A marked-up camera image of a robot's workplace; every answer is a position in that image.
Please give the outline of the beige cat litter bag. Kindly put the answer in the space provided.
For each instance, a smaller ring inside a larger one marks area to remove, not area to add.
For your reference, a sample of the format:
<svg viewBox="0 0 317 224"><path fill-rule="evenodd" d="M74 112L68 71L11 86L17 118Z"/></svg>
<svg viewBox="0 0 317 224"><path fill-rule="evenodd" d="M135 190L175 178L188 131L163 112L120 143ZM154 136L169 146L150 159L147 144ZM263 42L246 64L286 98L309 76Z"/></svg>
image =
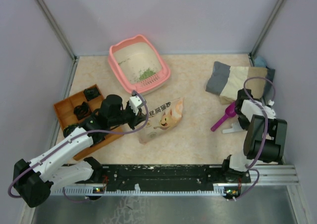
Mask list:
<svg viewBox="0 0 317 224"><path fill-rule="evenodd" d="M184 97L166 102L149 111L149 120L138 133L141 144L146 144L176 127L183 117Z"/></svg>

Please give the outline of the purple plastic scoop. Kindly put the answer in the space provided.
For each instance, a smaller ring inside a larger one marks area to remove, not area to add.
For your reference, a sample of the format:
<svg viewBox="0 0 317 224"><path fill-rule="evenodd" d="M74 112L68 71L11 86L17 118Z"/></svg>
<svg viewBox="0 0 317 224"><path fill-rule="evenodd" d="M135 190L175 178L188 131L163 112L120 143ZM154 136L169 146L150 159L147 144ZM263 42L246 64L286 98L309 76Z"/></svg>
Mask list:
<svg viewBox="0 0 317 224"><path fill-rule="evenodd" d="M236 116L235 102L232 102L224 111L224 115L211 127L211 131L215 132L226 120Z"/></svg>

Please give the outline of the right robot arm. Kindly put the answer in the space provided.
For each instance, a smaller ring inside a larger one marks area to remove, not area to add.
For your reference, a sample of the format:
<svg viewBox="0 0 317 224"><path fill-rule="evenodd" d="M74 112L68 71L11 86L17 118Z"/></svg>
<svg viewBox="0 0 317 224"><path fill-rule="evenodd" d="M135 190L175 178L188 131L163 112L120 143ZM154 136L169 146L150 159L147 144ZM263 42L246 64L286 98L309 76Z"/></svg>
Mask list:
<svg viewBox="0 0 317 224"><path fill-rule="evenodd" d="M238 125L247 131L243 150L229 155L222 163L221 176L227 182L235 182L258 162L279 163L282 161L287 133L287 121L276 118L272 108L253 99L250 89L237 93L235 112Z"/></svg>

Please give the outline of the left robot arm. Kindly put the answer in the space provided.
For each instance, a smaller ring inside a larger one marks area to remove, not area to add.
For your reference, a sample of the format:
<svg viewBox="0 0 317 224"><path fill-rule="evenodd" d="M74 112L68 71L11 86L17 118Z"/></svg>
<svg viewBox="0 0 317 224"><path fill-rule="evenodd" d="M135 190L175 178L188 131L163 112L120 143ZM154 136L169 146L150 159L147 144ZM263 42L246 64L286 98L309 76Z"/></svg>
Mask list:
<svg viewBox="0 0 317 224"><path fill-rule="evenodd" d="M65 163L86 148L102 142L107 134L117 134L117 127L128 124L129 133L135 133L144 128L148 120L147 102L138 92L132 92L125 106L120 96L108 95L100 108L79 123L60 143L28 162L24 159L17 161L8 195L22 198L33 208L44 203L52 192L68 185L86 180L99 182L103 170L96 159L88 157L68 167Z"/></svg>

